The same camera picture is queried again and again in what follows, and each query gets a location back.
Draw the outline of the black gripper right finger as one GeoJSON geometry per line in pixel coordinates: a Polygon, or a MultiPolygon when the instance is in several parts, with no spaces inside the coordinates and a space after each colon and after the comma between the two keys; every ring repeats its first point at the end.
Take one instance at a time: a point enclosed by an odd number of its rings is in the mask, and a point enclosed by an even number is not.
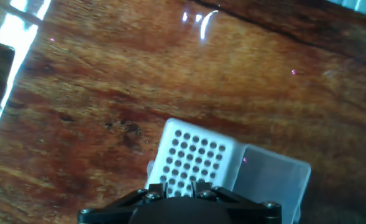
{"type": "Polygon", "coordinates": [[[191,182],[192,196],[207,200],[226,211],[233,223],[281,224],[281,205],[276,202],[253,202],[210,182],[191,182]]]}

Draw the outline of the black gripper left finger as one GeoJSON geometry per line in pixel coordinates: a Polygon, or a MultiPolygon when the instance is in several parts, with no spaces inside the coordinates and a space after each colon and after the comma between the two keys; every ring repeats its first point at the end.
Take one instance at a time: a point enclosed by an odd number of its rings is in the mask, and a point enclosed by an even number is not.
{"type": "Polygon", "coordinates": [[[77,214],[77,223],[128,223],[134,212],[151,202],[167,198],[168,184],[150,184],[148,189],[133,190],[103,208],[84,208],[77,214]]]}

